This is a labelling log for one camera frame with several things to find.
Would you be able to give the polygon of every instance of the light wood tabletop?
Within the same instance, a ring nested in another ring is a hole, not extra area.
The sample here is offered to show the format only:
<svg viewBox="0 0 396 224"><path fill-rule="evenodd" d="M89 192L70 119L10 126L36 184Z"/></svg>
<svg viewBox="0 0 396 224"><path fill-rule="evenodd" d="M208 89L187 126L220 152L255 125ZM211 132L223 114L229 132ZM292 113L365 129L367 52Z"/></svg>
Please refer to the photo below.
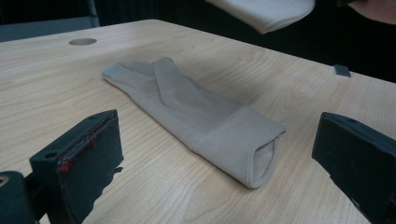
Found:
<svg viewBox="0 0 396 224"><path fill-rule="evenodd" d="M95 38L86 46L71 40ZM101 72L170 57L204 88L287 127L268 185L248 189L188 150ZM368 223L311 158L320 114L396 138L396 85L164 21L138 21L0 44L0 171L88 116L117 109L124 161L84 223Z"/></svg>

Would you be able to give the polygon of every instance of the folded cloth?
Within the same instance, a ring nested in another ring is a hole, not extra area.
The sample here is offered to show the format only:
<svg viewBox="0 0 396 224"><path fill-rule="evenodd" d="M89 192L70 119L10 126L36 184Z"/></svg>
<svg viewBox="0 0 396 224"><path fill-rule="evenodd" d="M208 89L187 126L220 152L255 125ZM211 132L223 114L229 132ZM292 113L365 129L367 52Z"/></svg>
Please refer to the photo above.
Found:
<svg viewBox="0 0 396 224"><path fill-rule="evenodd" d="M170 58L117 63L105 80L125 91L189 149L249 188L271 177L285 127L247 105L208 91Z"/></svg>
<svg viewBox="0 0 396 224"><path fill-rule="evenodd" d="M265 34L308 15L315 0L206 0Z"/></svg>

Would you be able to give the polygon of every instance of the black plastic part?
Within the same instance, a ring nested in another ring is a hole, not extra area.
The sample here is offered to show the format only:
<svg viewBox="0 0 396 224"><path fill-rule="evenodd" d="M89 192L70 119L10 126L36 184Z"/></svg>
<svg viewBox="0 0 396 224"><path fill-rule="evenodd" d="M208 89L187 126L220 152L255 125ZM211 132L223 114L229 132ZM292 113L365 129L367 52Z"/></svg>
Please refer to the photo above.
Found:
<svg viewBox="0 0 396 224"><path fill-rule="evenodd" d="M36 153L33 172L0 173L0 223L82 223L122 170L116 110L90 116Z"/></svg>
<svg viewBox="0 0 396 224"><path fill-rule="evenodd" d="M0 173L0 223L35 223L25 180L18 172Z"/></svg>
<svg viewBox="0 0 396 224"><path fill-rule="evenodd" d="M82 223L123 160L117 111L84 119L35 154L35 182L46 189L51 223Z"/></svg>
<svg viewBox="0 0 396 224"><path fill-rule="evenodd" d="M341 115L323 113L312 158L372 223L396 223L396 141Z"/></svg>

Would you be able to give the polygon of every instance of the person's hand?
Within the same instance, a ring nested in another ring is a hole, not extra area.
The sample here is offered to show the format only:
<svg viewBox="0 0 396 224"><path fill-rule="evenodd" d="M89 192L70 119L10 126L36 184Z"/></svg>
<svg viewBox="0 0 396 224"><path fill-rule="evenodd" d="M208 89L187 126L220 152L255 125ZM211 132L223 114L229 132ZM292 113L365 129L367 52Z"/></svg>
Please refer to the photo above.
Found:
<svg viewBox="0 0 396 224"><path fill-rule="evenodd" d="M358 0L348 5L368 19L396 25L396 0Z"/></svg>

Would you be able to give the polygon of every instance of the red marking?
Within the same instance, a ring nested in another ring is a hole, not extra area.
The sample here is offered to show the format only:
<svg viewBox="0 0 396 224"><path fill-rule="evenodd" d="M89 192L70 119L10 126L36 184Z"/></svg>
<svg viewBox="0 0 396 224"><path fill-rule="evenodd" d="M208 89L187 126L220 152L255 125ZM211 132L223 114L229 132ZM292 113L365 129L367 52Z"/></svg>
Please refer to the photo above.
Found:
<svg viewBox="0 0 396 224"><path fill-rule="evenodd" d="M66 164L66 165L61 166L61 167L59 168L59 171L60 171L61 173L67 173L67 172L69 172L69 171L70 171L70 166L69 166L69 164Z"/></svg>
<svg viewBox="0 0 396 224"><path fill-rule="evenodd" d="M96 147L96 138L93 138L91 141L91 147Z"/></svg>

